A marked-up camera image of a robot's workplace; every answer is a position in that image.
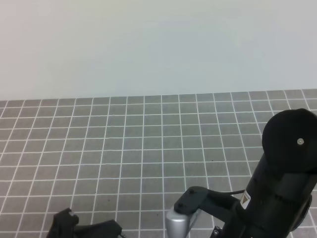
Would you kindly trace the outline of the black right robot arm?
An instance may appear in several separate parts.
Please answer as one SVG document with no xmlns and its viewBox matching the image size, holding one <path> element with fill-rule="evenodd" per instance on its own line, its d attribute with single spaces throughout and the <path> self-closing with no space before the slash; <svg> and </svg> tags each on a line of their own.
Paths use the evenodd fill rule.
<svg viewBox="0 0 317 238">
<path fill-rule="evenodd" d="M 305 214 L 317 183 L 317 117 L 306 109 L 274 115 L 262 134 L 263 155 L 223 226 L 226 238 L 285 238 Z"/>
</svg>

